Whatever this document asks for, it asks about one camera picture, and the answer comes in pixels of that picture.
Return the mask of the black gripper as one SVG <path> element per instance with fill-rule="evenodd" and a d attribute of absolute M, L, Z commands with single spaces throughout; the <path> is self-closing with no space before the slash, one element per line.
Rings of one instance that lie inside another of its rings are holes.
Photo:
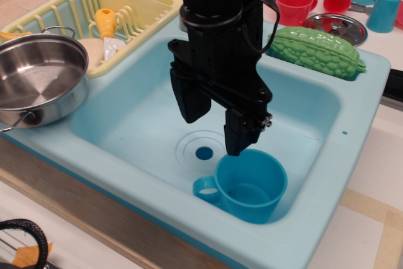
<path fill-rule="evenodd" d="M 225 108 L 227 154 L 238 156 L 257 143 L 270 126 L 267 105 L 271 91 L 258 75 L 256 64 L 263 47 L 263 17 L 244 14 L 215 23 L 197 16 L 181 17 L 187 40 L 171 40 L 170 76 L 182 117 L 193 123 L 207 114 L 212 102 Z"/>

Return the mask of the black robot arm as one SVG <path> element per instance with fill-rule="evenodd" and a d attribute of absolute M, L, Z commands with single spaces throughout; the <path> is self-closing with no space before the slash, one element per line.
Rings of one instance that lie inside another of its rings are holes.
<path fill-rule="evenodd" d="M 187 40 L 171 40 L 170 76 L 188 123 L 212 103 L 225 108 L 225 145 L 231 156 L 258 141 L 270 125 L 272 94 L 256 66 L 263 46 L 265 0 L 183 0 L 179 15 Z"/>

